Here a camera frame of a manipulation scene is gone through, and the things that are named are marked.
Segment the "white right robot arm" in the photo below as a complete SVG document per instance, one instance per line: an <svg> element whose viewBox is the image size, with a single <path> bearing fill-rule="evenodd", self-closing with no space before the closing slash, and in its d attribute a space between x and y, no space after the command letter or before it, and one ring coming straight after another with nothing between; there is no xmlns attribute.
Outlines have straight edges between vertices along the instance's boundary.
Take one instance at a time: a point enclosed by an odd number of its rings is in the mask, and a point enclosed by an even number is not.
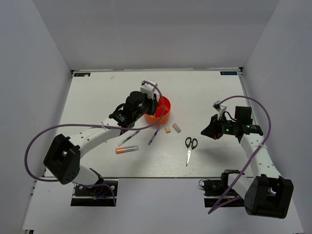
<svg viewBox="0 0 312 234"><path fill-rule="evenodd" d="M293 194L293 183L282 177L269 156L263 132L253 124L250 107L237 106L235 116L226 119L226 106L214 105L217 114L211 117L210 124L201 132L214 140L223 135L235 136L244 149L252 177L248 178L239 170L225 170L219 180L204 179L199 186L205 196L240 196L249 215L284 219L287 216Z"/></svg>

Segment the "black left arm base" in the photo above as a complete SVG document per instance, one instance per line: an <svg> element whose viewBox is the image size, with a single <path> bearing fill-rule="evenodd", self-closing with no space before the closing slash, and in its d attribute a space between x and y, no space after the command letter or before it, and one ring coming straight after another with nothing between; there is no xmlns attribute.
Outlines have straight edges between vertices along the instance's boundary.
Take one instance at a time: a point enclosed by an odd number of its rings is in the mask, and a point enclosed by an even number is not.
<svg viewBox="0 0 312 234"><path fill-rule="evenodd" d="M85 188L76 185L71 199L72 207L115 207L117 203L118 179L104 180L107 186Z"/></svg>

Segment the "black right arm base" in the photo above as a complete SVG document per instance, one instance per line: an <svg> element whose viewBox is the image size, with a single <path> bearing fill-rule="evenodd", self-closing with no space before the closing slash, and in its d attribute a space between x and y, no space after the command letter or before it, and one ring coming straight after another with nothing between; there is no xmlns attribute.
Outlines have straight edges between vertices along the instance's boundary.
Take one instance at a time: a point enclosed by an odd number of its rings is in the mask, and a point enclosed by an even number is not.
<svg viewBox="0 0 312 234"><path fill-rule="evenodd" d="M198 182L200 189L204 191L204 206L205 208L212 208L214 203L228 188L228 176L230 174L239 174L239 170L225 170L219 179L203 178ZM221 203L230 201L238 197L233 189L231 189L227 195L222 199ZM242 198L224 205L223 207L244 207L244 200Z"/></svg>

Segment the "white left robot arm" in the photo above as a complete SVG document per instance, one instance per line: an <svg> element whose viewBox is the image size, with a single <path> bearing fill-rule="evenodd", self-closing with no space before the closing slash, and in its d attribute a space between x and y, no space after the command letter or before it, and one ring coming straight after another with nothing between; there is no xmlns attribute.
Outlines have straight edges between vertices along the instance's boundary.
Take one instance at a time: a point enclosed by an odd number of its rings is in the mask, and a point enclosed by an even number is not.
<svg viewBox="0 0 312 234"><path fill-rule="evenodd" d="M133 129L143 115L154 115L158 105L156 94L131 92L125 103L119 105L100 127L91 127L72 136L57 135L43 161L45 167L61 184L86 185L91 194L99 194L103 189L102 178L95 170L82 166L81 158L97 146Z"/></svg>

